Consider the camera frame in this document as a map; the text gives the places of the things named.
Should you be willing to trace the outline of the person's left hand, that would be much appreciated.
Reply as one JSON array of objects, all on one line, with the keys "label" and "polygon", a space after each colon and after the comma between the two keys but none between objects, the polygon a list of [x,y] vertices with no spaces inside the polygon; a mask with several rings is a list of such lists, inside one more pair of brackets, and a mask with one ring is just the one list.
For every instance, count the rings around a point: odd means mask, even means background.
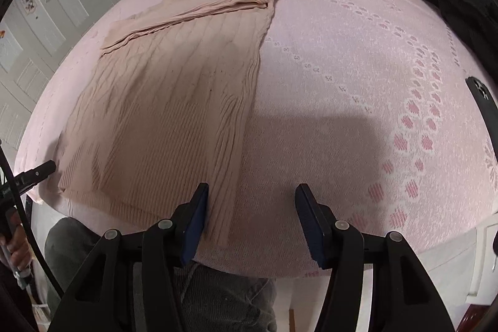
[{"label": "person's left hand", "polygon": [[8,242],[1,235],[1,263],[7,267],[13,266],[18,271],[26,270],[32,261],[31,247],[23,226],[15,226],[13,237]]}]

